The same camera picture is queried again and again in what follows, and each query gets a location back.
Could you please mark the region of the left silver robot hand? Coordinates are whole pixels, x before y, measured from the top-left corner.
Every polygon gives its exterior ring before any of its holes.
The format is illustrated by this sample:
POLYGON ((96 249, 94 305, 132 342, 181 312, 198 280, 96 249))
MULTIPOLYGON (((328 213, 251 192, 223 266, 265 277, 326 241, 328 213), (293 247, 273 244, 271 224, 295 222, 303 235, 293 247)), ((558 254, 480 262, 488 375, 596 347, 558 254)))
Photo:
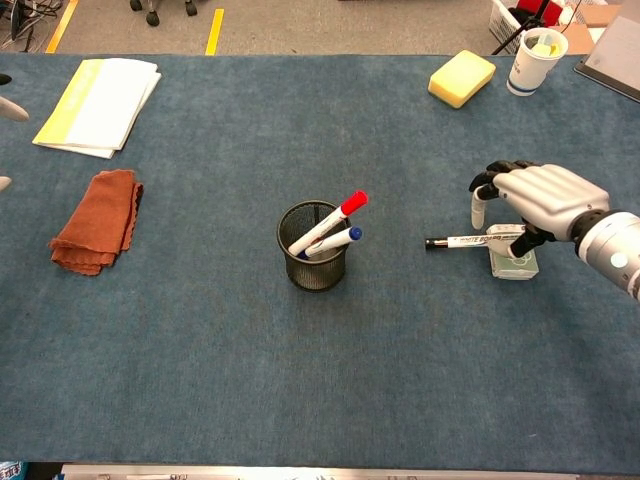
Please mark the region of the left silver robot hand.
MULTIPOLYGON (((1 86, 6 85, 11 82, 12 78, 4 73, 1 73, 1 86)), ((1 117, 7 118, 16 122, 26 122, 29 120, 28 112, 19 106, 18 104, 8 100, 7 98, 1 96, 1 117)), ((10 177, 1 176, 1 192, 5 190, 10 184, 12 180, 10 177)))

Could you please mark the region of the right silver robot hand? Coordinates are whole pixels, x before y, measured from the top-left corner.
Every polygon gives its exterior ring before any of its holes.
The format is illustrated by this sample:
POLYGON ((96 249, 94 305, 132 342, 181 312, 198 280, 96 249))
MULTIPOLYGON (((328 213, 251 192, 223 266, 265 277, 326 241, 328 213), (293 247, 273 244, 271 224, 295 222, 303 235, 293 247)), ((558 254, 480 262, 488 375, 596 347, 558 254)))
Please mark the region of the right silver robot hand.
POLYGON ((545 242, 572 241, 579 235, 577 224, 610 210, 608 192, 555 164, 495 161, 476 175, 469 191, 474 229, 483 228, 486 203, 498 198, 524 221, 524 232, 511 244, 491 245, 510 258, 520 258, 545 242))

